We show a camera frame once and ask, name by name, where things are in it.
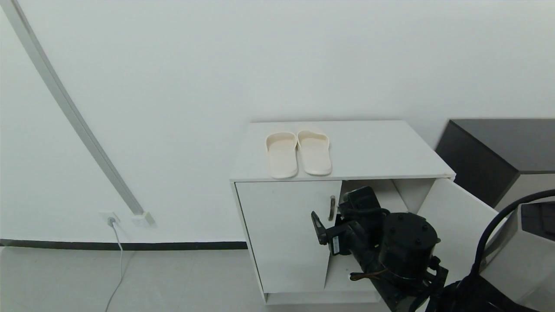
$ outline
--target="wall socket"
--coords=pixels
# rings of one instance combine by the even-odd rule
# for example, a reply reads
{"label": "wall socket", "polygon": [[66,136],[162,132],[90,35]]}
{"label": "wall socket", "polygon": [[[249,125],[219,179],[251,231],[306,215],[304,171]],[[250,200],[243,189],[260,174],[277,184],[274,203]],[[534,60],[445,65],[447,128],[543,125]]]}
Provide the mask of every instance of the wall socket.
{"label": "wall socket", "polygon": [[115,215],[115,212],[98,212],[100,217],[104,220],[106,224],[108,224],[109,218],[114,218],[116,223],[119,223],[119,218]]}
{"label": "wall socket", "polygon": [[150,228],[154,225],[154,218],[149,212],[145,212],[142,215],[134,215],[131,217],[131,221],[136,227],[140,228]]}

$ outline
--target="slipper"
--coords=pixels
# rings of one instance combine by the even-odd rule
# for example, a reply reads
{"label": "slipper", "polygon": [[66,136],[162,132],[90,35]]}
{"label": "slipper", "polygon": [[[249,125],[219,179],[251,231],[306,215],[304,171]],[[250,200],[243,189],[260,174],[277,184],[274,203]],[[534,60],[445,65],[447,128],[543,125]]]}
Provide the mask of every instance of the slipper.
{"label": "slipper", "polygon": [[297,137],[291,132],[278,132],[266,137],[266,151],[272,178],[290,178],[297,174]]}
{"label": "slipper", "polygon": [[302,166],[306,173],[327,175],[331,173],[330,140],[323,133],[302,130],[297,133]]}

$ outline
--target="label sticker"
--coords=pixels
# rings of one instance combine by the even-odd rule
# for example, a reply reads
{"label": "label sticker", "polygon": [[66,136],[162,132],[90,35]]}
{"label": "label sticker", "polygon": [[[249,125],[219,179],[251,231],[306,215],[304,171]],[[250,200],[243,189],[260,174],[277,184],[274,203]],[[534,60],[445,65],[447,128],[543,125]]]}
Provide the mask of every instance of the label sticker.
{"label": "label sticker", "polygon": [[333,243],[334,243],[334,255],[339,253],[339,236],[336,236],[333,238]]}

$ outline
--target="black cabinet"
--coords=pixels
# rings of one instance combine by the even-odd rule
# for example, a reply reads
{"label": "black cabinet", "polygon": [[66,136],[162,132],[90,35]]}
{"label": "black cabinet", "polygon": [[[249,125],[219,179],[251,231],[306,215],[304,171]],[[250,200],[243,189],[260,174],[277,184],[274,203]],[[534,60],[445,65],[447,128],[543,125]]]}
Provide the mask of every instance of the black cabinet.
{"label": "black cabinet", "polygon": [[454,119],[436,148],[455,183],[496,210],[555,189],[555,120]]}

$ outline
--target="white wall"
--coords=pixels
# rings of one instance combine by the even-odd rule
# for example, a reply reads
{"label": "white wall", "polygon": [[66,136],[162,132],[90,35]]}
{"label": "white wall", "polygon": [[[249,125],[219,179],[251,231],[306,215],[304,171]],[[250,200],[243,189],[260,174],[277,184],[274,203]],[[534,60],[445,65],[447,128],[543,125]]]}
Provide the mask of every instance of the white wall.
{"label": "white wall", "polygon": [[[124,224],[130,241],[242,240],[227,176],[251,120],[403,118],[433,146],[448,118],[555,117],[553,2],[20,3],[159,224]],[[95,211],[130,212],[8,28],[3,21],[2,237],[111,240]],[[21,125],[41,128],[34,136]],[[64,141],[42,144],[49,135]],[[56,177],[64,166],[80,172]],[[66,192],[21,182],[35,176]],[[55,218],[64,214],[70,222]]]}

